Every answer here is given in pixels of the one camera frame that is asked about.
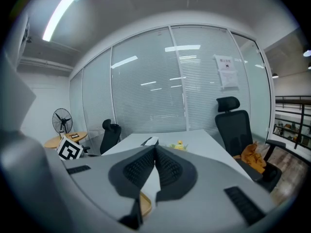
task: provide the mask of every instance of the round wooden table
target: round wooden table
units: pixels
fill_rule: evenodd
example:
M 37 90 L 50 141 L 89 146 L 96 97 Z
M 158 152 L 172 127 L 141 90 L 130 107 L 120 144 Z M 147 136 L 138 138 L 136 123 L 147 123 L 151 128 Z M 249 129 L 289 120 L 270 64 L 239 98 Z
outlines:
M 76 138 L 72 138 L 71 135 L 73 134 L 78 134 L 79 136 Z M 87 132 L 81 131 L 81 132 L 70 132 L 65 134 L 65 136 L 70 139 L 71 141 L 74 142 L 78 142 L 80 140 L 82 140 L 83 138 L 85 138 L 87 136 Z M 44 147 L 45 148 L 50 148 L 50 149 L 55 149 L 58 147 L 59 143 L 60 143 L 60 136 L 56 136 L 53 137 L 52 139 L 48 140 L 45 144 Z

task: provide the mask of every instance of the fan blade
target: fan blade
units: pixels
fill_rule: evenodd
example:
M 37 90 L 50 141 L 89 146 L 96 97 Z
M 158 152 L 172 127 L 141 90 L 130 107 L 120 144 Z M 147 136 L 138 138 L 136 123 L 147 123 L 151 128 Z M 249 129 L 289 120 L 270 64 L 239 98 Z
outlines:
M 55 115 L 57 115 L 57 117 L 58 117 L 59 120 L 62 120 L 62 119 L 60 119 L 60 117 L 59 117 L 59 115 L 58 115 L 57 113 L 55 113 Z

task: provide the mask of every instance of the black fan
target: black fan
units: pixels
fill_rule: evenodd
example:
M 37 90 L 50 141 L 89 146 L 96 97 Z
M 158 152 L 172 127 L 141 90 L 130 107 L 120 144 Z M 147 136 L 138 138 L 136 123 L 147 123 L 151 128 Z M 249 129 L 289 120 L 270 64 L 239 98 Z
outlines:
M 65 130 L 66 133 L 70 132 L 72 128 L 72 118 L 68 110 L 60 108 L 57 109 L 52 117 L 53 127 L 56 132 Z

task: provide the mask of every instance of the chair headrest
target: chair headrest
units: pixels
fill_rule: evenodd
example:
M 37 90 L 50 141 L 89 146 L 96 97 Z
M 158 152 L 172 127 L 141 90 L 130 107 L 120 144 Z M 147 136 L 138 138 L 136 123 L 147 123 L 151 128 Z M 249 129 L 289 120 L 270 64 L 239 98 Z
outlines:
M 111 124 L 111 119 L 106 119 L 103 122 L 103 129 L 108 130 L 108 131 L 113 131 L 113 129 L 110 127 L 110 124 Z
M 236 97 L 225 97 L 216 100 L 218 102 L 218 112 L 228 112 L 240 106 L 240 101 Z

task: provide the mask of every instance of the office chair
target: office chair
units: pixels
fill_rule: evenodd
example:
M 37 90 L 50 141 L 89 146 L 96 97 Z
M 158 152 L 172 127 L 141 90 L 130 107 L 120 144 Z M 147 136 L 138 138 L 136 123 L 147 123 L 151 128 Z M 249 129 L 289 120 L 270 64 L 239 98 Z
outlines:
M 231 112 L 240 106 L 239 100 L 235 97 L 216 100 L 218 112 L 224 112 L 215 117 L 215 122 L 224 141 L 225 149 L 231 156 L 240 155 L 247 145 L 253 144 L 248 113 L 245 110 Z M 267 161 L 276 146 L 285 148 L 286 144 L 274 140 L 267 140 L 266 143 L 270 144 L 270 148 L 264 157 L 267 166 L 262 175 L 242 160 L 237 160 L 237 162 L 252 180 L 271 192 L 279 181 L 282 171 Z
M 121 127 L 118 124 L 111 124 L 110 119 L 103 122 L 103 129 L 105 130 L 105 133 L 100 148 L 101 154 L 115 146 L 118 143 L 121 134 Z M 87 150 L 89 149 L 90 147 L 83 147 L 85 153 L 87 153 Z

